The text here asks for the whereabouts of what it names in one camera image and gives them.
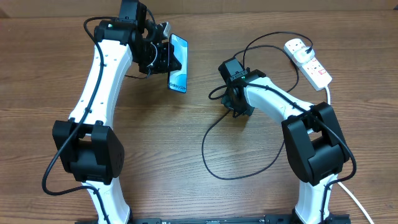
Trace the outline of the Galaxy S24 smartphone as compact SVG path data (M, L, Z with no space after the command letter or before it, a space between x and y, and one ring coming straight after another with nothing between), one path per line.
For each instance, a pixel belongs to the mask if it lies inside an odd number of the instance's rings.
M170 44L170 71L168 75L168 88L180 93L187 92L188 71L188 42L172 34Z

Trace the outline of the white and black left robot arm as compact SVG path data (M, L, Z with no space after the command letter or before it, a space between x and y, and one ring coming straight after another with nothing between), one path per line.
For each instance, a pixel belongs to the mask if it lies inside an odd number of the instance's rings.
M88 35L95 45L93 63L74 110L54 123L54 160L88 191L98 223L131 223L119 181L124 147L113 130L121 85L136 63L141 78L165 73L168 88L185 93L188 42L171 33L168 22L156 23L143 3L130 0L122 1L118 16L100 16Z

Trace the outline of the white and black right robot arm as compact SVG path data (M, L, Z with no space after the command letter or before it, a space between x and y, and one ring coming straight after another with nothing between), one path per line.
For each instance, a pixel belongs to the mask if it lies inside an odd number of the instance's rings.
M287 159L300 181L289 223L349 223L349 216L328 210L332 186L342 181L338 174L344 163L355 161L331 105L299 100L236 58L224 61L218 71L226 90L220 99L233 117L250 116L257 108L281 123Z

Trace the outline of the white USB charger plug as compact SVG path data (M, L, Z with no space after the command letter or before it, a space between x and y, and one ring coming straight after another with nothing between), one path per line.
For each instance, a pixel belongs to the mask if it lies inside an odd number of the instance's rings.
M293 58L296 62L297 66L301 66L307 62L309 62L315 56L315 51L310 47L303 47L300 50L297 50L293 54Z

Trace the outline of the white power strip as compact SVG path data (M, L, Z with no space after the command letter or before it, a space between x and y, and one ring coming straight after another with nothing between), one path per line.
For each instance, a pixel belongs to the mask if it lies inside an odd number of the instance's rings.
M285 43L284 50L296 64L293 54L297 50L307 47L301 39L292 39ZM314 56L309 62L297 66L300 71L304 74L311 85L316 89L316 91L326 88L332 81L332 77L326 71L326 69L321 65L321 63Z

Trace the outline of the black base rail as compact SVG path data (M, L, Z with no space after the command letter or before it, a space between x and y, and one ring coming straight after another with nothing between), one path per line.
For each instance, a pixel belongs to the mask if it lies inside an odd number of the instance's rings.
M294 224L302 221L293 214L265 215L264 217L174 219L140 218L129 220L127 224Z

